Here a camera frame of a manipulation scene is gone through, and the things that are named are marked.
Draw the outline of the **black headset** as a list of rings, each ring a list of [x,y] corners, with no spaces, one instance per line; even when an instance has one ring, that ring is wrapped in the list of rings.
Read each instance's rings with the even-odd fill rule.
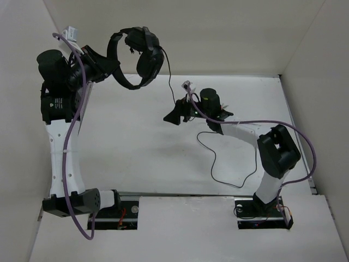
[[[121,29],[111,36],[107,46],[107,58],[118,60],[118,43],[124,34],[126,35],[124,42],[129,47],[130,52],[137,51],[140,54],[136,71],[141,77],[141,82],[133,85],[126,79],[121,68],[117,68],[112,75],[121,86],[129,90],[139,90],[141,87],[149,85],[160,72],[165,59],[164,52],[160,46],[159,38],[148,27],[130,27]]]

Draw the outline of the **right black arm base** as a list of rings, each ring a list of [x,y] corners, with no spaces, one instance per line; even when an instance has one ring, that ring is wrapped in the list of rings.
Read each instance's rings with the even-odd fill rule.
[[[272,204],[267,210],[255,206],[252,198],[237,198],[234,200],[233,213],[237,218],[240,230],[250,229],[286,229],[290,230],[294,224],[290,209],[279,199],[280,208]]]

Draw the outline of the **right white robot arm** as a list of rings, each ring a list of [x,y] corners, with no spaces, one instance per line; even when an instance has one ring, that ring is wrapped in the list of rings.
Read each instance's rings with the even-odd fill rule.
[[[186,82],[183,88],[186,96],[175,102],[174,109],[163,120],[178,126],[190,118],[203,118],[212,131],[247,142],[258,149],[264,174],[252,196],[252,208],[257,214],[265,215],[276,205],[278,190],[300,160],[298,147],[287,128],[282,124],[269,127],[239,122],[233,113],[221,105],[216,90],[205,88],[197,95],[198,100],[194,101],[189,83]]]

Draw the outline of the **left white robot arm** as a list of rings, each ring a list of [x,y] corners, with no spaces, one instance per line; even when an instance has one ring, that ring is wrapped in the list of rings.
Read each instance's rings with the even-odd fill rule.
[[[50,139],[52,181],[43,210],[58,217],[104,210],[117,216],[122,203],[117,190],[87,189],[80,172],[78,137],[92,86],[105,80],[120,65],[88,45],[78,58],[66,59],[59,50],[37,57],[44,82],[40,110]]]

